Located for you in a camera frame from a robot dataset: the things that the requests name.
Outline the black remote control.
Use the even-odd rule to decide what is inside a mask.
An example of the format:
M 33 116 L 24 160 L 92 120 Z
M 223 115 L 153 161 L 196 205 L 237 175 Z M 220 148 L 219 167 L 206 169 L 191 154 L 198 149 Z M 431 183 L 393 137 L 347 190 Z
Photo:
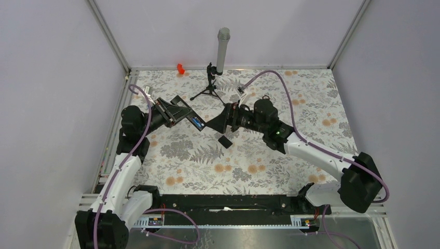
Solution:
M 198 130 L 202 131 L 206 125 L 205 121 L 199 117 L 197 114 L 190 114 L 186 117 L 186 119 Z

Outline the black battery cover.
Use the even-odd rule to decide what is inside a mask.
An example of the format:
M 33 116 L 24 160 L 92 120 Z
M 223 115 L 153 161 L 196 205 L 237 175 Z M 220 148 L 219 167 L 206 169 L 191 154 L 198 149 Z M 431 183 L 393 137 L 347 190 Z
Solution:
M 218 139 L 218 142 L 226 149 L 230 148 L 233 145 L 233 142 L 224 135 Z

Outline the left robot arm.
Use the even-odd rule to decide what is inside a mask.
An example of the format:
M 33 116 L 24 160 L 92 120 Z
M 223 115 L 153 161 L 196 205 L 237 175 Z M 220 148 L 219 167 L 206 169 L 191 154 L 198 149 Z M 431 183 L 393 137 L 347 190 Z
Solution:
M 122 110 L 115 164 L 109 179 L 90 208 L 78 211 L 75 217 L 80 248 L 125 248 L 129 230 L 141 215 L 160 209 L 156 186 L 137 185 L 130 199 L 127 193 L 146 158 L 150 146 L 147 135 L 161 126 L 175 126 L 192 112 L 178 95 L 170 102 L 162 98 L 153 101 L 150 113 L 135 105 Z

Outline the blue AA battery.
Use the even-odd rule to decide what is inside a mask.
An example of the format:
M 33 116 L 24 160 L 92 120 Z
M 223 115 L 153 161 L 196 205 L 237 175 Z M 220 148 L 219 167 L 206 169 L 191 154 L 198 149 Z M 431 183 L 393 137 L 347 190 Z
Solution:
M 192 119 L 198 127 L 202 128 L 202 124 L 200 123 L 200 121 L 196 117 L 193 117 Z

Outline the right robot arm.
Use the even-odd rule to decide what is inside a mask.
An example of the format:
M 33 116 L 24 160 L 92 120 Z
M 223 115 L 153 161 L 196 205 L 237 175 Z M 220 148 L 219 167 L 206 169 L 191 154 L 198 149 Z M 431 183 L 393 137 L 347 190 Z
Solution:
M 282 122 L 278 110 L 269 99 L 260 99 L 249 109 L 240 103 L 227 103 L 223 111 L 207 122 L 207 127 L 224 134 L 227 127 L 263 134 L 263 141 L 272 150 L 295 156 L 311 163 L 338 180 L 337 186 L 310 187 L 297 200 L 299 210 L 310 214 L 318 206 L 344 204 L 358 213 L 366 213 L 376 196 L 384 189 L 384 182 L 373 158 L 364 152 L 344 154 L 308 140 L 294 127 Z

